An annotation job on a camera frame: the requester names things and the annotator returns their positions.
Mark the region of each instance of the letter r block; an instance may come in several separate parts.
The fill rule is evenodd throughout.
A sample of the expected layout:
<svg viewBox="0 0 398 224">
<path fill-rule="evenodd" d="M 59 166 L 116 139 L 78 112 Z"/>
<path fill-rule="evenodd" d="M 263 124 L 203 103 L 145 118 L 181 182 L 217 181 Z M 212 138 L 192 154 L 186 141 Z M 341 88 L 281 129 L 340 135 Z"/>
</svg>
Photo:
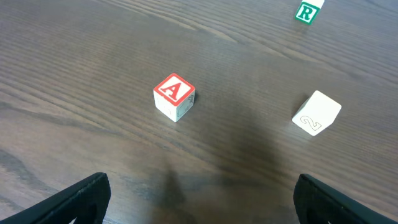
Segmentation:
<svg viewBox="0 0 398 224">
<path fill-rule="evenodd" d="M 176 73 L 154 88 L 156 108 L 177 122 L 193 105 L 195 87 Z"/>
<path fill-rule="evenodd" d="M 295 18 L 306 24 L 312 24 L 324 1 L 325 0 L 303 0 L 296 12 Z"/>
</svg>

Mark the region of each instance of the red border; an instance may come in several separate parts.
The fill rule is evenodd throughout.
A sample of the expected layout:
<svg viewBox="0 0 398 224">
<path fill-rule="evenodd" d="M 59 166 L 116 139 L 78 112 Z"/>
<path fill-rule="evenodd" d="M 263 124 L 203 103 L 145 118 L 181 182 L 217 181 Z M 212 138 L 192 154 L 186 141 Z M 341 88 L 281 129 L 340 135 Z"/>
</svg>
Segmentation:
<svg viewBox="0 0 398 224">
<path fill-rule="evenodd" d="M 159 88 L 168 80 L 170 80 L 172 77 L 176 77 L 178 78 L 181 82 L 184 82 L 185 84 L 187 84 L 191 89 L 187 91 L 186 94 L 184 94 L 178 101 L 174 102 L 173 100 L 170 99 L 170 97 L 166 96 L 166 94 L 164 94 L 163 92 L 161 92 L 159 90 Z M 169 77 L 167 77 L 165 80 L 163 80 L 159 85 L 157 85 L 154 89 L 160 96 L 163 96 L 167 101 L 169 101 L 171 104 L 173 104 L 174 106 L 178 106 L 183 100 L 185 100 L 189 95 L 191 95 L 191 93 L 195 90 L 195 87 L 193 87 L 193 85 L 191 85 L 189 82 L 185 81 L 183 78 L 181 78 L 179 75 L 177 75 L 176 73 L 173 73 L 171 75 L 169 75 Z"/>
</svg>

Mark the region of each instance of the printed number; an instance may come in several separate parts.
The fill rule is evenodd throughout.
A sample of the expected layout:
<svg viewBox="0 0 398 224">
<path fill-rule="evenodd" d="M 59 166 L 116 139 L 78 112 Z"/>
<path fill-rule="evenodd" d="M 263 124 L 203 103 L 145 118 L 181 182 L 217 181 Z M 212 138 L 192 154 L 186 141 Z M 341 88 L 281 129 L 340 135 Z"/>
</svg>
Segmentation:
<svg viewBox="0 0 398 224">
<path fill-rule="evenodd" d="M 312 121 L 312 119 L 311 119 L 310 117 L 308 117 L 308 116 L 302 116 L 302 117 L 300 118 L 300 120 L 301 120 L 301 122 L 303 122 L 304 124 L 309 124 L 310 127 L 311 127 L 314 131 L 316 131 L 316 130 L 318 130 L 320 127 L 322 127 L 322 125 L 321 125 L 320 123 L 318 123 L 318 122 L 315 122 L 315 124 L 314 124 L 314 122 Z"/>
</svg>

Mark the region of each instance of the letter a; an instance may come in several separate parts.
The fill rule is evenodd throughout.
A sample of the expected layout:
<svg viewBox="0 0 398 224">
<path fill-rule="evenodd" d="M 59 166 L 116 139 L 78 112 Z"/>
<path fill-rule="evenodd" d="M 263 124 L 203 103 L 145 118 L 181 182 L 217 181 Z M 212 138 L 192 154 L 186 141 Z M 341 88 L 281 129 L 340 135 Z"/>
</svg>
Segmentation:
<svg viewBox="0 0 398 224">
<path fill-rule="evenodd" d="M 169 97 L 173 98 L 174 100 L 177 100 L 175 97 L 177 96 L 178 90 L 180 89 L 181 83 L 174 84 L 172 86 L 169 86 L 167 88 L 162 88 L 163 92 L 166 92 L 166 90 L 170 90 L 172 94 L 169 95 Z"/>
</svg>

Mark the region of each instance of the letter a block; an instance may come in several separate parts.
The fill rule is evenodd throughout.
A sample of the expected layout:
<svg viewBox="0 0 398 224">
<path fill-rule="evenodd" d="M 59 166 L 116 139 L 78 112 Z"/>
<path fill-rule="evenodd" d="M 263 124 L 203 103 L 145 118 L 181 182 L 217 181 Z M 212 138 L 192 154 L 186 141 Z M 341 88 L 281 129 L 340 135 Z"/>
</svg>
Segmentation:
<svg viewBox="0 0 398 224">
<path fill-rule="evenodd" d="M 177 122 L 192 107 L 195 87 L 173 73 L 155 87 L 154 96 L 156 108 Z"/>
<path fill-rule="evenodd" d="M 340 112 L 341 105 L 325 94 L 315 91 L 298 109 L 292 121 L 312 136 L 331 125 Z"/>
<path fill-rule="evenodd" d="M 312 24 L 324 2 L 325 0 L 303 0 L 295 18 L 306 24 Z"/>
</svg>

